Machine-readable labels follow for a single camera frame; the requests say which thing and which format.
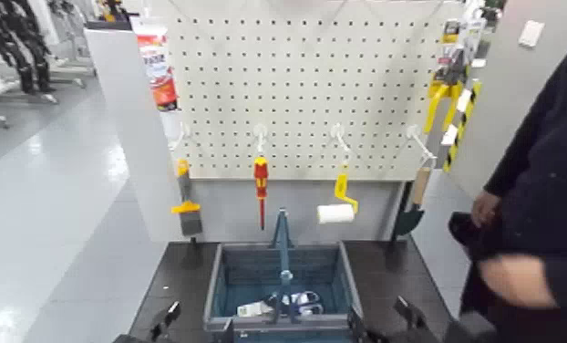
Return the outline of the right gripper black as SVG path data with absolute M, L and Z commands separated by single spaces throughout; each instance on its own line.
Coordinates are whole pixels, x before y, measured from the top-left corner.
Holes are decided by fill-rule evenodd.
M 406 321 L 407 329 L 386 334 L 373 328 L 366 329 L 363 319 L 355 307 L 350 307 L 347 324 L 353 343 L 440 343 L 437 336 L 428 328 L 424 312 L 402 296 L 394 304 L 396 312 Z

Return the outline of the person bare hand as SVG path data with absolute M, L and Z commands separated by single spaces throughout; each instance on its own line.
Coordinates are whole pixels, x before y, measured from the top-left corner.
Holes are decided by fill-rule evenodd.
M 488 289 L 507 303 L 546 309 L 558 305 L 549 288 L 543 261 L 529 255 L 498 255 L 479 263 L 479 274 Z
M 501 198 L 487 191 L 481 191 L 471 208 L 471 220 L 478 227 L 491 225 L 498 217 Z

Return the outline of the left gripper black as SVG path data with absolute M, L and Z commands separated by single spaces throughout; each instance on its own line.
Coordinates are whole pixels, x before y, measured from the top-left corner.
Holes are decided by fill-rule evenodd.
M 180 316 L 180 302 L 174 301 L 168 308 L 154 317 L 150 335 L 146 338 L 137 338 L 130 334 L 119 334 L 112 343 L 156 343 L 160 338 L 166 338 L 169 334 L 170 325 Z M 233 319 L 226 321 L 221 335 L 221 343 L 234 343 Z

